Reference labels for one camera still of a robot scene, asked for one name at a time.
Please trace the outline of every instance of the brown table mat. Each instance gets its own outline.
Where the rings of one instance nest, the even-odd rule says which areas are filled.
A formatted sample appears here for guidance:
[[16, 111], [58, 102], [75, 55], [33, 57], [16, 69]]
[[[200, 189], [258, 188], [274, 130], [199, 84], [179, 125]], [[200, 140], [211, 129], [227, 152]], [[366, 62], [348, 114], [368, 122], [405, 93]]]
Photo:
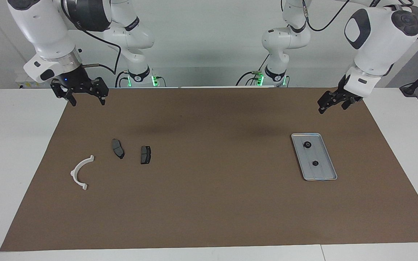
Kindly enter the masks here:
[[[320, 115], [323, 92], [77, 95], [0, 250], [418, 242], [418, 195], [365, 104]], [[338, 180], [303, 180], [290, 137], [303, 132], [324, 137]], [[90, 155], [84, 191], [70, 171]]]

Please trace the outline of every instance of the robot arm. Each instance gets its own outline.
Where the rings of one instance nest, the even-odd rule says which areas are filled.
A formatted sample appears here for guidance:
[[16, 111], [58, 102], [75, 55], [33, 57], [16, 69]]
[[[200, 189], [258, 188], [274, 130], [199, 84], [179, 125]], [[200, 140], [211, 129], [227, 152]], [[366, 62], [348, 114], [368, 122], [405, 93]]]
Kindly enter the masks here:
[[103, 38], [121, 47], [134, 86], [154, 84], [152, 69], [141, 52], [154, 45], [154, 35], [140, 23], [130, 0], [112, 0], [111, 6], [113, 24], [103, 33]]
[[262, 36], [262, 46], [269, 51], [266, 66], [262, 68], [266, 78], [266, 85], [281, 86], [288, 68], [288, 49], [298, 49], [307, 46], [311, 39], [311, 32], [306, 25], [302, 0], [286, 0], [283, 8], [283, 19], [287, 23], [285, 28], [273, 28]]
[[[67, 26], [53, 0], [7, 0], [10, 12], [25, 37], [33, 44], [35, 56], [25, 64], [27, 74], [37, 82], [54, 77], [51, 88], [58, 98], [65, 98], [75, 106], [74, 93], [87, 93], [106, 103], [109, 89], [100, 77], [91, 80], [68, 37]], [[109, 0], [65, 0], [70, 16], [78, 25], [90, 30], [106, 28], [111, 23]], [[90, 8], [89, 12], [81, 9]]]
[[343, 102], [342, 108], [370, 95], [418, 39], [418, 7], [389, 5], [357, 10], [345, 27], [345, 36], [358, 50], [354, 62], [335, 92], [327, 91], [319, 100], [319, 112]]
[[104, 32], [104, 38], [123, 49], [121, 55], [135, 82], [153, 79], [139, 50], [152, 47], [154, 36], [140, 25], [130, 0], [7, 0], [7, 4], [36, 50], [36, 55], [25, 64], [25, 71], [40, 83], [56, 78], [51, 82], [54, 93], [73, 106], [76, 101], [72, 94], [77, 92], [97, 96], [104, 105], [109, 89], [103, 79], [88, 77], [85, 67], [91, 66], [82, 64], [68, 29]]

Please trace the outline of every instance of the metal tray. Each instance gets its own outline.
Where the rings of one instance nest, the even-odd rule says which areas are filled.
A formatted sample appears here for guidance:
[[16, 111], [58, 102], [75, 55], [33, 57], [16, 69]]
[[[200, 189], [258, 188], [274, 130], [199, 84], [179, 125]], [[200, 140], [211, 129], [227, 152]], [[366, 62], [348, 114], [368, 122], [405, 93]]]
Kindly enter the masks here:
[[295, 133], [291, 138], [305, 180], [325, 181], [338, 178], [320, 134]]

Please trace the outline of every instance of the white table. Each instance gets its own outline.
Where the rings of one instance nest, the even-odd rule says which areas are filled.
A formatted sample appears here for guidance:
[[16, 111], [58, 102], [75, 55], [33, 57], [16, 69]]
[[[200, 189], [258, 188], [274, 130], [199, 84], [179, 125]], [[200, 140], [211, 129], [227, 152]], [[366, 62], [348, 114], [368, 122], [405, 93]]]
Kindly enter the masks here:
[[[418, 192], [417, 99], [405, 98], [398, 89], [376, 89], [365, 103]], [[0, 90], [0, 246], [65, 105], [51, 90]], [[418, 260], [418, 243], [0, 253], [0, 260], [109, 259], [413, 261]]]

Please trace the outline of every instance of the white plastic bracket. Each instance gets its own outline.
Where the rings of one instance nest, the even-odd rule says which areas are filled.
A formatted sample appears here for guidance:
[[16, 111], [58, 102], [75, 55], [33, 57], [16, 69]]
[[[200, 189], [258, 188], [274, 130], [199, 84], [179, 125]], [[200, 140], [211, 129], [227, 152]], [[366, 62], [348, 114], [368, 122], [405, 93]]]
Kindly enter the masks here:
[[91, 157], [89, 157], [88, 159], [84, 159], [82, 160], [71, 172], [70, 175], [73, 177], [73, 180], [75, 181], [75, 183], [77, 183], [78, 185], [82, 186], [83, 190], [86, 190], [88, 188], [88, 185], [85, 183], [81, 183], [78, 181], [77, 175], [78, 175], [78, 171], [87, 163], [93, 162], [94, 161], [94, 156], [91, 155]]

